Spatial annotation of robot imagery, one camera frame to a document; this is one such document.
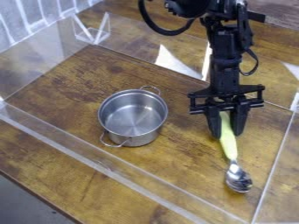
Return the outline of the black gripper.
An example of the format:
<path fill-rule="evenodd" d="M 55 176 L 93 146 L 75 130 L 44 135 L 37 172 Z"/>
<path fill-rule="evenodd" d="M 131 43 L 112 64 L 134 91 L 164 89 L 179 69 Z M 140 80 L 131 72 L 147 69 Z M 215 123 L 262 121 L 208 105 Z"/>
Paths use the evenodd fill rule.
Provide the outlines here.
<path fill-rule="evenodd" d="M 220 138 L 220 111 L 230 112 L 230 125 L 239 136 L 246 128 L 248 111 L 263 106 L 263 85 L 242 85 L 239 64 L 242 58 L 218 59 L 210 56 L 210 86 L 188 93 L 190 113 L 206 114 L 210 132 Z"/>

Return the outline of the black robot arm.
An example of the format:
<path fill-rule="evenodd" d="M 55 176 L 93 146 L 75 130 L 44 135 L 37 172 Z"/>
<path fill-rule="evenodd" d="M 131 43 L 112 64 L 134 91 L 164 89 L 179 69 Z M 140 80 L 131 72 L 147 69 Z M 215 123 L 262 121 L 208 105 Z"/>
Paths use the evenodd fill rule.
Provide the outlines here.
<path fill-rule="evenodd" d="M 190 113 L 207 117 L 210 132 L 222 134 L 220 113 L 230 112 L 230 125 L 240 135 L 248 111 L 263 105 L 263 85 L 242 85 L 242 54 L 252 53 L 254 33 L 248 24 L 246 0 L 164 0 L 166 9 L 183 18 L 198 18 L 206 27 L 211 47 L 210 86 L 188 93 Z"/>

